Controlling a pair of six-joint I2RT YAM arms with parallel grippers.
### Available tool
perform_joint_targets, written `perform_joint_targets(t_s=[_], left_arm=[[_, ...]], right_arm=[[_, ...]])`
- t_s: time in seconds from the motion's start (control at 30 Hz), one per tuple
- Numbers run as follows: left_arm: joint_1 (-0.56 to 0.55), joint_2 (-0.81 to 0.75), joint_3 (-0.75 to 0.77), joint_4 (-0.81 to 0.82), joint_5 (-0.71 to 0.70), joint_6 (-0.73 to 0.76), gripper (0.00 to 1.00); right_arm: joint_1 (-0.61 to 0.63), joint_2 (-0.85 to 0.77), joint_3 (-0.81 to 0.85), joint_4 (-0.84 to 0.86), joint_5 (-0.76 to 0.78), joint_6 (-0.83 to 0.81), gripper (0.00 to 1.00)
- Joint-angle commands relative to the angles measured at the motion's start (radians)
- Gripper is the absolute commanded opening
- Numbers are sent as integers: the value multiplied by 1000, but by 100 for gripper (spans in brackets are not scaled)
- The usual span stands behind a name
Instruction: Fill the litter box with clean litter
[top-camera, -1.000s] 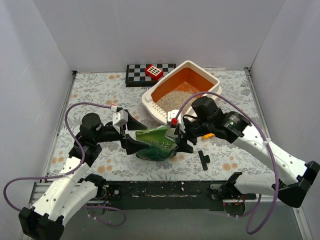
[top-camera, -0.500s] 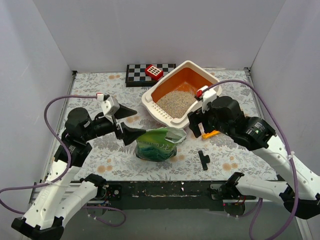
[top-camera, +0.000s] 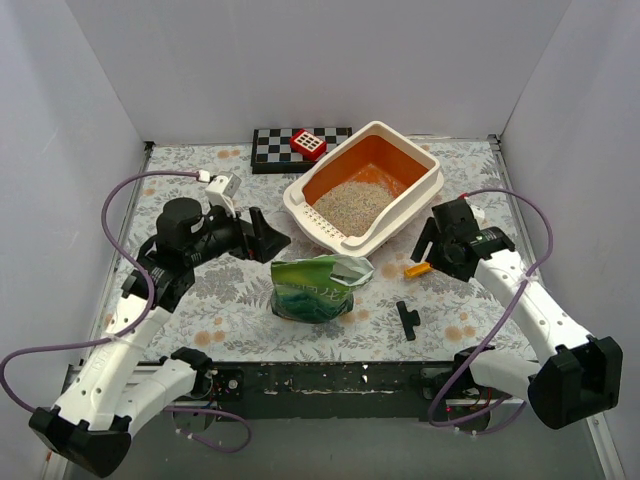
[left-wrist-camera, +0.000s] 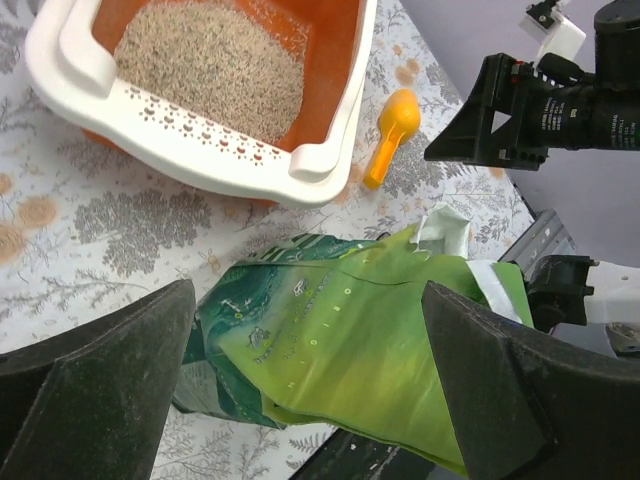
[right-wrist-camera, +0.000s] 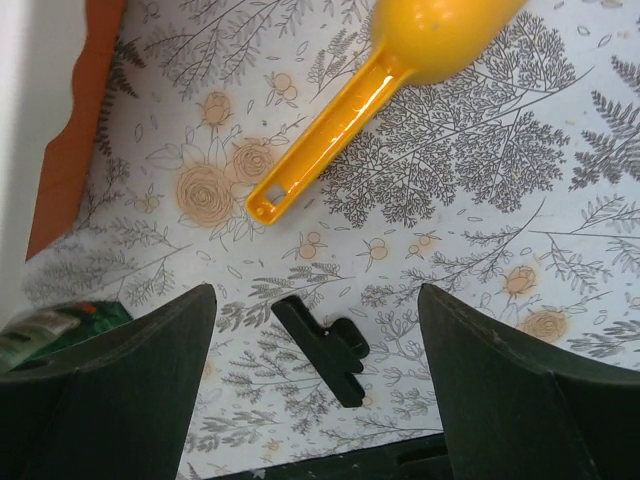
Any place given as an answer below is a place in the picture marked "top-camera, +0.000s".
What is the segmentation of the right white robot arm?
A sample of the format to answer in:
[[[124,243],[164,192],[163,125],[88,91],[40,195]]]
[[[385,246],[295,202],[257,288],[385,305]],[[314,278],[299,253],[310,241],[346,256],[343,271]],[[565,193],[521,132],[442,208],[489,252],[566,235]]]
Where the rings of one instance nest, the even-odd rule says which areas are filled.
[[[613,409],[620,393],[623,352],[612,337],[597,338],[573,320],[526,268],[499,228],[481,228],[467,198],[433,207],[412,253],[415,261],[454,279],[478,281],[505,311],[478,346],[460,352],[441,374],[428,410],[437,427],[454,426],[435,412],[457,391],[486,388],[530,406],[551,429]]]

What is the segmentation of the black bag clip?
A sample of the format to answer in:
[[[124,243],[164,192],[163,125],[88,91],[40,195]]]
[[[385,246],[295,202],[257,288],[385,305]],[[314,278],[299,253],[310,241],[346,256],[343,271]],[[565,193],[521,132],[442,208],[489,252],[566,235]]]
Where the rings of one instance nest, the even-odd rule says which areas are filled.
[[[415,328],[421,325],[419,313],[416,310],[408,310],[404,301],[398,301],[396,308],[402,323],[404,334],[407,341],[416,339]]]

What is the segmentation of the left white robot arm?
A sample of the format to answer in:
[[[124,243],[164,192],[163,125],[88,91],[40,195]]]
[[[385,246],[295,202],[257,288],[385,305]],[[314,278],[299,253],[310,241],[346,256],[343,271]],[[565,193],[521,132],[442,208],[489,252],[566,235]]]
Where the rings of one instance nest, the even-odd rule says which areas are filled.
[[[195,282],[197,267],[229,254],[268,263],[289,245],[257,207],[249,220],[221,206],[208,212],[191,198],[167,202],[156,233],[140,248],[109,326],[80,373],[50,408],[38,408],[30,428],[55,453],[99,478],[124,460],[136,433],[174,400],[200,400],[213,388],[213,361],[182,347],[150,377],[126,387],[143,353]]]

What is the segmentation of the green litter bag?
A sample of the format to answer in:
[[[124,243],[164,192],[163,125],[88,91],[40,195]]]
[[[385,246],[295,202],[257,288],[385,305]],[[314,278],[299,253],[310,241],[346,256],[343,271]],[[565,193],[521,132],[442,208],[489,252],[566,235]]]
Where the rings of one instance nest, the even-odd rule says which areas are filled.
[[[352,311],[354,292],[367,285],[374,272],[366,258],[341,254],[273,262],[272,312],[297,322],[327,323]]]

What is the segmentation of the yellow plastic scoop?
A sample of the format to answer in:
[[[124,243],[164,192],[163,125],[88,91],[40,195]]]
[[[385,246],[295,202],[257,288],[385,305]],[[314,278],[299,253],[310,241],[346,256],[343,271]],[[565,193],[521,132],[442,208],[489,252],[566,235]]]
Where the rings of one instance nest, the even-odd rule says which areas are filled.
[[[404,277],[406,279],[415,279],[417,277],[420,277],[424,274],[427,274],[429,272],[431,272],[433,270],[432,266],[427,263],[420,263],[417,265],[413,265],[411,267],[408,267],[404,270]]]

